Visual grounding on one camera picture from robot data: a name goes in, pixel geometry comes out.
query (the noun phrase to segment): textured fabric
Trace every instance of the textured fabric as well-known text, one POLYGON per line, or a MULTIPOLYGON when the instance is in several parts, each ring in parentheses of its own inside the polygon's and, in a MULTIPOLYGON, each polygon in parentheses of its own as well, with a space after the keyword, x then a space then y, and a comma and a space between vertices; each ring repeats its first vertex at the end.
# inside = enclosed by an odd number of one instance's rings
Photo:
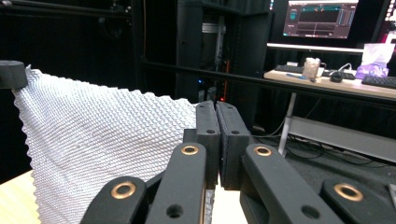
POLYGON ((28 87, 13 92, 42 223, 79 223, 93 197, 115 177, 149 180, 166 168, 183 130, 195 128, 195 108, 187 100, 39 70, 27 69, 26 75, 28 87))

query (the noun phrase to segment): computer mouse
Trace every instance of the computer mouse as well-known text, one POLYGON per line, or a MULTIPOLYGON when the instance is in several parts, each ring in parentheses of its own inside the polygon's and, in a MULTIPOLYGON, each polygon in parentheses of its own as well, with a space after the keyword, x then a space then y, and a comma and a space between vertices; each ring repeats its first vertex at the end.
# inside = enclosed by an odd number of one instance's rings
POLYGON ((342 72, 332 72, 329 74, 330 81, 332 82, 342 82, 343 81, 343 74, 342 72))

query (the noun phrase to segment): black keyboard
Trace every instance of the black keyboard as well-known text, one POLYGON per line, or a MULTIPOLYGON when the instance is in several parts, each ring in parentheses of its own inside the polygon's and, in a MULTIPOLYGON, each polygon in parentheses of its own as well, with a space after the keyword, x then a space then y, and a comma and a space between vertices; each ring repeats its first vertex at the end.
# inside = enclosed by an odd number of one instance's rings
MULTIPOLYGON (((335 72, 335 71, 324 71, 322 73, 322 76, 329 77, 332 72, 335 72)), ((339 73, 341 73, 343 75, 343 79, 355 80, 355 76, 353 76, 352 73, 346 73, 346 72, 339 72, 339 73)))
POLYGON ((304 68, 298 67, 298 66, 292 66, 292 65, 277 65, 274 70, 279 71, 279 72, 302 74, 304 68))
POLYGON ((396 77, 365 76, 361 84, 396 89, 396 77))

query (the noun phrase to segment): monitor screen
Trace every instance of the monitor screen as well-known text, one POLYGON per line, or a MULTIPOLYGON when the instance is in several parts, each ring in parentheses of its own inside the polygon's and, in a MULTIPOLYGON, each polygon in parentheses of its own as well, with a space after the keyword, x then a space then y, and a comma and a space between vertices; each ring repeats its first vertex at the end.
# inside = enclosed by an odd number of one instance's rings
POLYGON ((347 39, 358 0, 289 1, 283 35, 347 39))
POLYGON ((275 0, 269 43, 363 49, 375 43, 390 0, 275 0))

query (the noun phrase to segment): computer monitor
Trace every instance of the computer monitor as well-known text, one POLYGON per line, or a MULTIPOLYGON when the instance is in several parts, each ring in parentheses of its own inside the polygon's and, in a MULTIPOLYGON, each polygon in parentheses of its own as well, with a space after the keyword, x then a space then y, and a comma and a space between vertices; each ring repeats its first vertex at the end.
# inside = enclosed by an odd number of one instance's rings
POLYGON ((363 49, 375 43, 390 0, 276 0, 269 43, 363 49))

